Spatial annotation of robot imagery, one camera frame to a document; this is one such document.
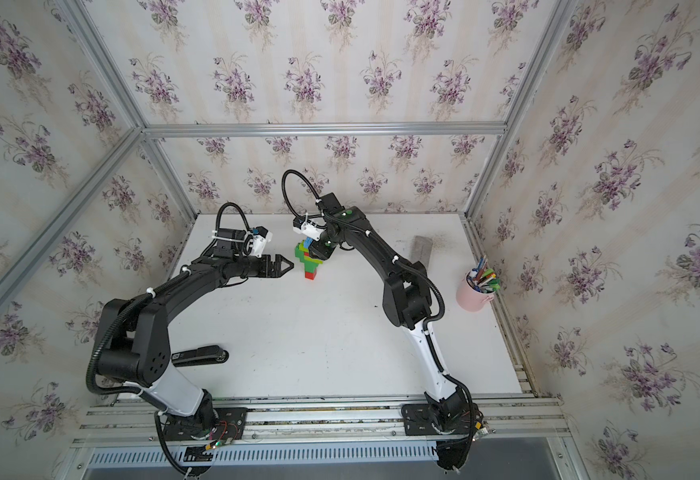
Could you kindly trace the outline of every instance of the black cable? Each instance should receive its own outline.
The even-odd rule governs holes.
[[[240,206],[238,206],[238,204],[234,204],[233,202],[226,202],[223,206],[220,207],[219,210],[216,211],[216,230],[220,229],[220,221],[222,219],[222,214],[225,212],[225,208],[227,208],[228,206],[231,206],[238,210],[241,219],[243,219],[243,225],[246,227],[246,231],[250,231],[251,228],[249,228],[249,221],[246,219],[246,214],[243,213],[243,209]]]
[[[220,288],[227,288],[228,286],[238,286],[238,285],[241,285],[242,283],[246,283],[247,281],[249,281],[249,277],[247,277],[243,282],[228,283],[227,285],[222,285]]]
[[[310,180],[305,177],[305,175],[302,175],[299,173],[297,170],[294,169],[288,169],[287,171],[283,172],[283,177],[281,177],[281,193],[283,194],[283,203],[286,204],[286,207],[288,208],[288,211],[292,213],[297,218],[302,218],[303,216],[305,217],[305,220],[308,218],[319,218],[320,214],[313,214],[313,215],[308,215],[307,212],[305,212],[305,215],[300,215],[297,213],[296,210],[294,210],[294,207],[292,206],[292,203],[288,201],[288,195],[286,194],[286,177],[289,175],[296,175],[297,177],[301,178],[303,182],[305,182],[305,185],[310,189],[310,192],[312,192],[312,196],[316,198],[316,200],[320,200],[321,197],[318,195],[318,191],[316,190],[315,187],[312,186],[310,183]],[[318,228],[326,228],[326,225],[319,225]]]
[[[189,271],[183,271],[179,275],[170,279],[169,281],[163,283],[163,285],[157,286],[155,290],[156,296],[169,288],[173,287],[177,283],[184,280],[190,274]],[[126,305],[126,307],[118,314],[115,320],[110,324],[110,326],[102,335],[102,339],[94,346],[91,351],[91,358],[89,359],[89,365],[86,368],[86,388],[89,392],[95,393],[97,395],[112,395],[115,393],[142,393],[142,390],[135,386],[118,386],[118,387],[102,387],[96,384],[96,366],[100,362],[100,357],[102,357],[102,351],[105,345],[113,339],[115,331],[123,324],[125,321],[129,320],[135,314],[139,314],[145,305],[153,300],[153,296],[149,293],[144,293],[143,295],[134,297],[131,302]]]
[[[191,469],[192,467],[183,467],[182,465],[180,465],[178,463],[178,461],[174,458],[174,456],[171,454],[171,452],[169,452],[169,447],[166,445],[166,439],[163,437],[163,428],[162,428],[162,424],[160,422],[160,412],[157,410],[155,413],[155,421],[156,421],[156,431],[158,434],[158,443],[160,443],[160,449],[163,450],[163,455],[166,457],[166,460],[168,460],[169,463],[171,464],[171,466],[173,466],[174,469],[177,470],[179,473],[181,473],[182,475],[188,475],[187,471],[189,469]],[[200,474],[194,475],[192,473],[192,470],[191,470],[189,476],[198,477],[198,476],[200,476]]]

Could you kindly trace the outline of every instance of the pen holder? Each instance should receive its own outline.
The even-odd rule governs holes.
[[[478,312],[493,299],[493,293],[481,293],[473,290],[473,287],[468,283],[467,276],[457,289],[457,303],[468,312]]]

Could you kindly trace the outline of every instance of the wall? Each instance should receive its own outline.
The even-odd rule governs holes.
[[[152,124],[503,120],[553,6],[86,3]],[[348,205],[421,213],[462,209],[493,141],[201,138],[167,139],[162,147],[204,214],[226,200],[253,213],[285,211],[279,179],[286,168],[324,180]],[[456,148],[463,153],[455,157]],[[429,194],[418,191],[422,183],[432,184]]]
[[[126,129],[58,15],[0,1],[0,276]]]
[[[482,206],[592,478],[700,478],[700,2],[587,0]]]
[[[0,276],[127,131],[49,0],[0,1]],[[99,310],[161,283],[187,225],[135,151],[0,315],[0,478],[50,478]]]
[[[104,400],[84,385],[102,305],[162,283],[184,241],[162,190],[135,151],[0,318],[0,478],[51,476]]]

